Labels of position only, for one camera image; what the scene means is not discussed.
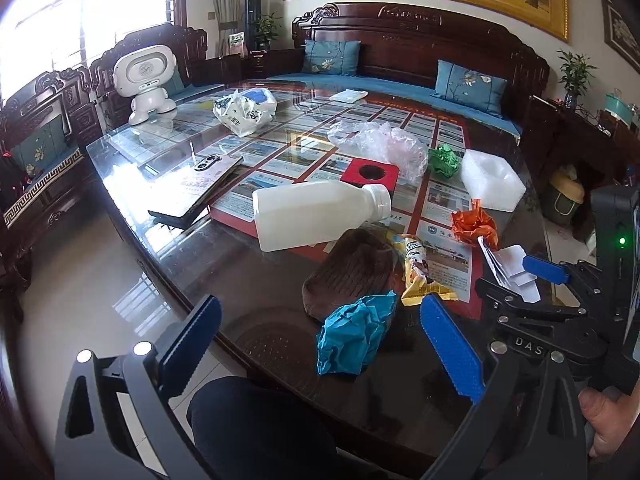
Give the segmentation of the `person's right hand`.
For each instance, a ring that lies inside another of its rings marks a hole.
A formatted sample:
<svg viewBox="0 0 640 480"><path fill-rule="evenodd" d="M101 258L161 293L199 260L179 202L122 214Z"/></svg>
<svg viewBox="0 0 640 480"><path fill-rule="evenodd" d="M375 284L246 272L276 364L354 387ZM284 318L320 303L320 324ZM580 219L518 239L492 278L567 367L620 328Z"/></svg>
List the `person's right hand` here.
<svg viewBox="0 0 640 480"><path fill-rule="evenodd" d="M589 455L598 458L614 454L639 415L639 385L630 396L622 394L616 401L586 387L578 394L578 400L582 414L594 430Z"/></svg>

